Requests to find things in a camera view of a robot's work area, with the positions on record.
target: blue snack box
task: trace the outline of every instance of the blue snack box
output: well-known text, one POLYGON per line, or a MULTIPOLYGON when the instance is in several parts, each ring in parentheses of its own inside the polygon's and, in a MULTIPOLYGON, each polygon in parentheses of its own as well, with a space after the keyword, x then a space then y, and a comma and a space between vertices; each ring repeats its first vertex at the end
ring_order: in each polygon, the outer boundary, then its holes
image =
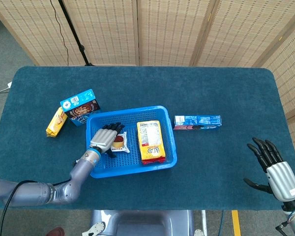
POLYGON ((76 126, 85 124, 90 114, 100 111, 95 94, 91 89, 61 101, 60 105, 76 126))
POLYGON ((222 126, 220 115, 175 116, 174 129, 216 129, 222 126))

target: yellow tape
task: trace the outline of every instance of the yellow tape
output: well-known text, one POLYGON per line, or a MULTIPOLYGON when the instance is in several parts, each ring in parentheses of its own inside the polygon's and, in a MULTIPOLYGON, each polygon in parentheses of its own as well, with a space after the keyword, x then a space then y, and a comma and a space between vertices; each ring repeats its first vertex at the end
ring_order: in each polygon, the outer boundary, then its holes
POLYGON ((232 218, 233 218, 234 236, 240 236, 240 226, 239 226, 239 218, 238 218, 237 210, 232 210, 232 218))

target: yellow snack package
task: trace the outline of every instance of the yellow snack package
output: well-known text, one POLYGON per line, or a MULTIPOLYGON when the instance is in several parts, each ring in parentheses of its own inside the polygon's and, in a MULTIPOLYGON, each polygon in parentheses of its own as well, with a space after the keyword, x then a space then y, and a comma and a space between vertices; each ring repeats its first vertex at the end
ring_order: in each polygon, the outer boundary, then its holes
POLYGON ((47 137, 57 136, 67 117, 62 108, 59 107, 46 129, 47 137))
POLYGON ((166 160, 161 125, 158 120, 137 123, 139 147, 143 164, 166 160))

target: blue plastic basket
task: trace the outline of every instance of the blue plastic basket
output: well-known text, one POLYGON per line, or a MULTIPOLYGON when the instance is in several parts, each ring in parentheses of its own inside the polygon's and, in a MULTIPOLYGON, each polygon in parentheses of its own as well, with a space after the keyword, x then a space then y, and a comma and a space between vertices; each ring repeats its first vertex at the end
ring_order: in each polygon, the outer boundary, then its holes
POLYGON ((96 131, 105 124, 121 122, 125 125, 123 131, 127 132, 127 146, 130 153, 114 152, 116 158, 102 154, 91 176, 103 178, 121 176, 132 173, 156 171, 171 168, 177 163, 176 145, 168 111, 163 106, 142 107, 114 112, 103 112, 91 115, 87 120, 87 148, 96 131), (137 122, 158 120, 161 124, 162 138, 166 153, 164 163, 143 165, 138 144, 137 122))

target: blue felt mat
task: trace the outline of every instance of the blue felt mat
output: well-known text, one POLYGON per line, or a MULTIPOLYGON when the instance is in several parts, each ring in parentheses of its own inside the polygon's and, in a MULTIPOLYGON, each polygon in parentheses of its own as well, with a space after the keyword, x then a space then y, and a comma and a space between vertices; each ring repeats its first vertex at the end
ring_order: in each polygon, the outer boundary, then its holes
POLYGON ((53 208, 279 209, 243 182, 266 183, 251 137, 269 139, 295 173, 295 151, 273 75, 258 68, 24 67, 15 75, 0 121, 0 178, 59 182, 84 153, 86 126, 45 129, 59 102, 93 89, 103 111, 153 105, 174 115, 217 114, 219 130, 174 131, 177 164, 167 170, 88 178, 78 201, 53 208))

